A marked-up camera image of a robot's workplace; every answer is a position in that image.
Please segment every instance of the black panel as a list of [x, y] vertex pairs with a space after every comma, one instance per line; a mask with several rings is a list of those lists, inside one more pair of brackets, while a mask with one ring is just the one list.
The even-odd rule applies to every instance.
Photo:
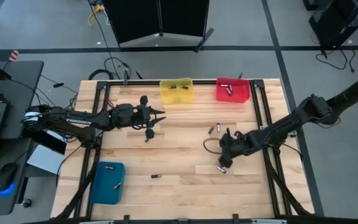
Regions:
[[209, 0], [161, 0], [163, 32], [204, 37]]
[[156, 0], [103, 0], [118, 43], [160, 32]]

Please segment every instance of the concrete floor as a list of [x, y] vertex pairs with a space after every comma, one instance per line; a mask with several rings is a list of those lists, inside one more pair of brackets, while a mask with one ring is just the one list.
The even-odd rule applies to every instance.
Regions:
[[[314, 46], [315, 36], [301, 0], [267, 0], [280, 46]], [[0, 9], [0, 50], [2, 49], [76, 49], [104, 48], [98, 26], [89, 27], [90, 8], [85, 0], [5, 0]], [[114, 34], [99, 20], [109, 47], [117, 47]], [[211, 0], [208, 27], [215, 32], [206, 45], [273, 46], [262, 1]], [[195, 45], [200, 38], [167, 35], [126, 43], [127, 47]], [[358, 31], [349, 39], [358, 45]], [[356, 70], [336, 70], [319, 63], [317, 51], [283, 51], [283, 59], [295, 102], [308, 95], [329, 98], [358, 80], [358, 50], [353, 61]], [[182, 52], [113, 53], [144, 78], [281, 78], [273, 50], [208, 50], [195, 54]], [[20, 54], [19, 60], [42, 60], [43, 75], [78, 89], [80, 81], [103, 68], [108, 53]], [[328, 61], [342, 66], [339, 52]], [[72, 94], [64, 88], [53, 89], [41, 79], [39, 88], [55, 102], [67, 105]], [[358, 105], [342, 115], [342, 123], [331, 129], [308, 124], [304, 128], [318, 192], [327, 217], [358, 218]], [[23, 223], [46, 220], [55, 194], [54, 178], [30, 181], [26, 195], [34, 201], [28, 209], [16, 207], [0, 222]]]

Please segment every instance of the blue bin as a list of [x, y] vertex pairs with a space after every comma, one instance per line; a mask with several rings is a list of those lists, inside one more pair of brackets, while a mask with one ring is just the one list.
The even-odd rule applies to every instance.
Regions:
[[[114, 170], [105, 169], [105, 166], [114, 167]], [[124, 177], [124, 164], [120, 162], [99, 162], [93, 182], [91, 203], [118, 204], [124, 188]], [[121, 183], [121, 185], [114, 190], [114, 186], [118, 183]]]

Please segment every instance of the wooden table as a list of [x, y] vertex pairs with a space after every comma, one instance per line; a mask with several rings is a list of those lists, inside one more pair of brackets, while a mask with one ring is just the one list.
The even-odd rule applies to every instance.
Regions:
[[[264, 81], [274, 122], [286, 116], [288, 108], [280, 80]], [[96, 81], [82, 81], [76, 110], [91, 112], [95, 89]], [[93, 205], [92, 220], [122, 220], [124, 215], [130, 215], [131, 220], [215, 219], [232, 218], [235, 213], [240, 218], [273, 217], [262, 152], [235, 158], [227, 174], [222, 174], [216, 168], [218, 155], [208, 153], [202, 145], [206, 138], [221, 137], [226, 128], [232, 133], [257, 129], [252, 98], [244, 104], [217, 102], [214, 85], [195, 85], [191, 104], [163, 105], [157, 85], [136, 85], [111, 87], [109, 99], [115, 105], [138, 105], [142, 95], [149, 97], [149, 106], [166, 111], [163, 115], [167, 118], [154, 127], [155, 137], [148, 143], [144, 141], [144, 130], [124, 128], [103, 134], [100, 161], [122, 162], [126, 177], [120, 203]], [[210, 127], [218, 122], [222, 131], [209, 135]], [[287, 144], [297, 148], [293, 138], [288, 138]], [[66, 156], [78, 146], [78, 141], [68, 144]], [[209, 142], [208, 147], [219, 150], [217, 142]], [[83, 156], [84, 150], [80, 149], [62, 166], [51, 217], [58, 215], [76, 192]], [[93, 156], [91, 153], [88, 170]], [[298, 153], [282, 146], [281, 160], [288, 188], [302, 206], [313, 212]], [[151, 179], [152, 174], [162, 177]], [[284, 213], [281, 193], [276, 189]], [[81, 216], [85, 215], [88, 191], [83, 198]]]

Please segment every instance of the desk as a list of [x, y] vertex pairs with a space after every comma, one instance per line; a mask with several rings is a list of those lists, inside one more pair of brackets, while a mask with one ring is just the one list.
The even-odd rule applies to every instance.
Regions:
[[[5, 64], [6, 62], [0, 62], [0, 68], [3, 68]], [[22, 82], [31, 88], [36, 88], [43, 66], [44, 63], [41, 61], [10, 62], [6, 65], [5, 71], [12, 76], [13, 80]], [[21, 120], [24, 117], [24, 110], [31, 105], [34, 93], [32, 90], [9, 80], [0, 80], [0, 93], [11, 102], [5, 119], [6, 127], [2, 128], [0, 133], [1, 169], [3, 165], [13, 162], [33, 146], [31, 138], [21, 138], [23, 130]], [[25, 153], [16, 162], [19, 168], [14, 179], [16, 186], [13, 193], [6, 196], [0, 195], [0, 215], [10, 214], [14, 204], [21, 203], [27, 185], [27, 178], [25, 177], [26, 161], [30, 152]]]
[[[264, 82], [274, 122], [286, 116], [288, 108], [280, 80]], [[76, 110], [91, 112], [96, 83], [82, 81]], [[244, 104], [217, 102], [214, 85], [195, 85], [195, 99], [187, 105], [163, 105], [158, 85], [112, 86], [109, 99], [114, 104], [138, 105], [142, 95], [149, 97], [149, 106], [166, 111], [163, 115], [167, 118], [154, 127], [155, 137], [148, 143], [144, 142], [144, 130], [124, 128], [103, 134], [100, 161], [122, 162], [126, 177], [120, 203], [93, 205], [92, 220], [122, 220], [124, 215], [130, 215], [131, 220], [215, 219], [232, 218], [235, 213], [240, 218], [273, 217], [262, 152], [235, 158], [227, 174], [222, 174], [216, 168], [218, 155], [208, 153], [202, 145], [208, 137], [222, 136], [226, 128], [232, 133], [258, 129], [252, 99]], [[208, 130], [217, 122], [222, 131], [209, 135]], [[288, 138], [287, 144], [297, 147], [295, 139]], [[66, 155], [78, 146], [79, 142], [68, 144]], [[216, 143], [210, 147], [218, 150]], [[84, 150], [78, 150], [62, 166], [51, 217], [62, 212], [76, 192], [83, 156]], [[281, 160], [288, 188], [313, 212], [298, 153], [283, 146]], [[151, 179], [151, 174], [162, 177]], [[281, 194], [278, 187], [276, 190], [283, 213]], [[83, 197], [81, 216], [85, 216], [88, 194]]]

